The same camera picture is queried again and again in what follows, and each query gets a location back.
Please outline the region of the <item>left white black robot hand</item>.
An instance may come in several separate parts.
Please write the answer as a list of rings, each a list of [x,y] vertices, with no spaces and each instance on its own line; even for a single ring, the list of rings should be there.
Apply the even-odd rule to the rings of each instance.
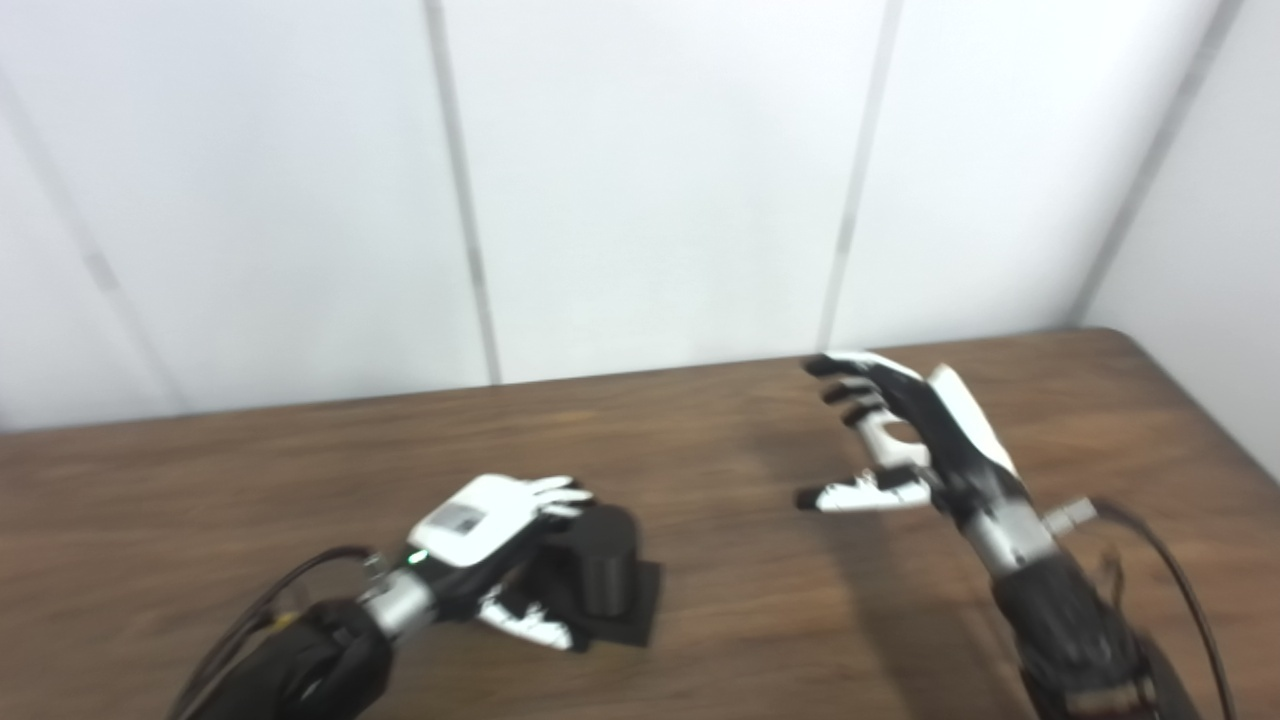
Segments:
[[[595,496],[575,478],[475,477],[408,533],[402,565],[431,594],[435,623],[480,620],[517,639],[580,652],[580,634],[544,600],[508,580],[564,534]]]

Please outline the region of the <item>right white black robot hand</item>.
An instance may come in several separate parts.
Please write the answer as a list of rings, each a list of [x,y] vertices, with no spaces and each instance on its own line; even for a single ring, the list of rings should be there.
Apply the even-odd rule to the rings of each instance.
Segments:
[[[872,465],[846,480],[804,488],[795,506],[810,512],[878,512],[927,503],[964,527],[978,512],[1030,498],[960,375],[946,365],[929,375],[868,351],[823,354],[806,374],[832,383],[827,405],[846,404]]]

